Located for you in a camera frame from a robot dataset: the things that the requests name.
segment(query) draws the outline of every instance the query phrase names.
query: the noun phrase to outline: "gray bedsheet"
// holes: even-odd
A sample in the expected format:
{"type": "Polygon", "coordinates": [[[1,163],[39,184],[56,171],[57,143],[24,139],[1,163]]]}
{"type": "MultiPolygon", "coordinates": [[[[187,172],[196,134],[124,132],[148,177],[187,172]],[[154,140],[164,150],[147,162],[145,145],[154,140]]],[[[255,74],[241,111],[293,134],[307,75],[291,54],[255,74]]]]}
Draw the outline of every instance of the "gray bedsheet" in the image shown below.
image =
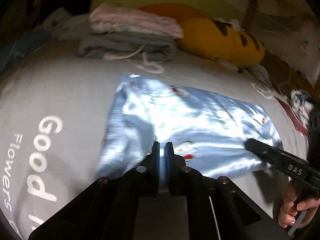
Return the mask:
{"type": "MultiPolygon", "coordinates": [[[[46,44],[38,53],[61,55],[66,50],[64,46],[65,42],[46,44]]],[[[276,127],[284,150],[305,157],[304,138],[295,131],[279,103],[258,93],[251,85],[257,81],[249,74],[217,70],[211,60],[178,51],[172,61],[162,64],[166,71],[162,74],[138,69],[134,60],[106,62],[67,55],[29,62],[27,71],[0,99],[0,165],[1,176],[7,176],[0,208],[24,239],[96,179],[105,121],[123,75],[140,74],[258,104],[276,127]],[[39,148],[38,139],[39,144],[48,144],[46,136],[50,147],[39,148]],[[31,190],[33,180],[40,183],[33,182],[35,189],[41,186],[50,195],[39,196],[31,190]]],[[[274,192],[278,190],[270,180],[267,176],[263,182],[257,181],[250,172],[233,181],[272,215],[274,192]]]]}

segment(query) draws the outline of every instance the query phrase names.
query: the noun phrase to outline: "bed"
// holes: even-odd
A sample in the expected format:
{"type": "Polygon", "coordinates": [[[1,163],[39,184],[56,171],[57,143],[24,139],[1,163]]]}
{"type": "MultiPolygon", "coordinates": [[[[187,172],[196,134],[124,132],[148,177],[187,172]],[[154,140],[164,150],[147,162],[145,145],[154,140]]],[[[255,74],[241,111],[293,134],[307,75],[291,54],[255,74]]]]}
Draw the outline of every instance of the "bed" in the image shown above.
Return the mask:
{"type": "MultiPolygon", "coordinates": [[[[75,41],[50,41],[3,78],[0,160],[3,175],[10,174],[10,188],[4,191],[0,207],[24,239],[95,180],[105,120],[122,75],[142,75],[258,104],[275,125],[284,150],[306,158],[306,138],[267,87],[246,71],[237,73],[217,61],[178,50],[172,61],[162,64],[164,73],[151,74],[137,68],[134,60],[79,58],[77,48],[75,41]],[[8,142],[15,145],[9,159],[8,142]],[[35,164],[32,158],[38,152],[45,160],[35,164]],[[31,189],[47,195],[36,197],[29,194],[31,189]]],[[[258,171],[233,181],[273,217],[288,177],[258,171]]]]}

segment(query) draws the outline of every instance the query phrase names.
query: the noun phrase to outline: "hand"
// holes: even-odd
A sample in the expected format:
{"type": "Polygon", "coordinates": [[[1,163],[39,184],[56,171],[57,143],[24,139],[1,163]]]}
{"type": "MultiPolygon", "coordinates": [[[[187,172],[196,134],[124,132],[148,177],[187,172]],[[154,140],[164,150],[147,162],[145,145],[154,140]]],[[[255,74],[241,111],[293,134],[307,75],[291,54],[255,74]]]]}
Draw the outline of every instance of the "hand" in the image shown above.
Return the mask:
{"type": "Polygon", "coordinates": [[[286,190],[286,195],[283,199],[284,203],[280,208],[280,214],[278,217],[279,225],[281,225],[281,227],[283,228],[292,226],[295,223],[296,220],[294,217],[297,215],[298,211],[308,209],[306,216],[298,226],[298,228],[305,227],[311,222],[320,205],[319,195],[307,198],[304,201],[298,203],[298,205],[295,205],[294,201],[297,199],[297,197],[298,196],[296,195],[295,188],[291,184],[289,184],[286,190]]]}

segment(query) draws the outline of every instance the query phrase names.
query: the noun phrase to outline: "yellow plush toy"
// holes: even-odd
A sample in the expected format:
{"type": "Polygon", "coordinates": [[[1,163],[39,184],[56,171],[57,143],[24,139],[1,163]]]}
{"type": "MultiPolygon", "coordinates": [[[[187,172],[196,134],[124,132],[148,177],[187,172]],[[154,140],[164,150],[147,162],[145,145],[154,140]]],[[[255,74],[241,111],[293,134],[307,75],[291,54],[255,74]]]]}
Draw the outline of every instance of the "yellow plush toy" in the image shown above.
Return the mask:
{"type": "Polygon", "coordinates": [[[239,67],[259,64],[264,47],[252,35],[234,30],[230,24],[205,18],[192,18],[180,23],[180,49],[208,59],[222,58],[239,67]]]}

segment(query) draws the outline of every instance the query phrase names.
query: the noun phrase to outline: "gray folded cloth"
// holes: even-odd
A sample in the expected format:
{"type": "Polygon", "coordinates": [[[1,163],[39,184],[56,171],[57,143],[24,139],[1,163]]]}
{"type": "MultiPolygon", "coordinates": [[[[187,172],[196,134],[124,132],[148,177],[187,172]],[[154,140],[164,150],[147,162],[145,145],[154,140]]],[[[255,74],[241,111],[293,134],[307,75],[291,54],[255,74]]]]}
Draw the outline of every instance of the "gray folded cloth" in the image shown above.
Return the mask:
{"type": "Polygon", "coordinates": [[[177,46],[172,38],[155,34],[133,32],[91,34],[81,40],[78,55],[96,58],[102,58],[106,54],[127,56],[139,49],[141,50],[132,58],[142,59],[143,52],[146,52],[149,61],[168,61],[173,58],[177,46]]]}

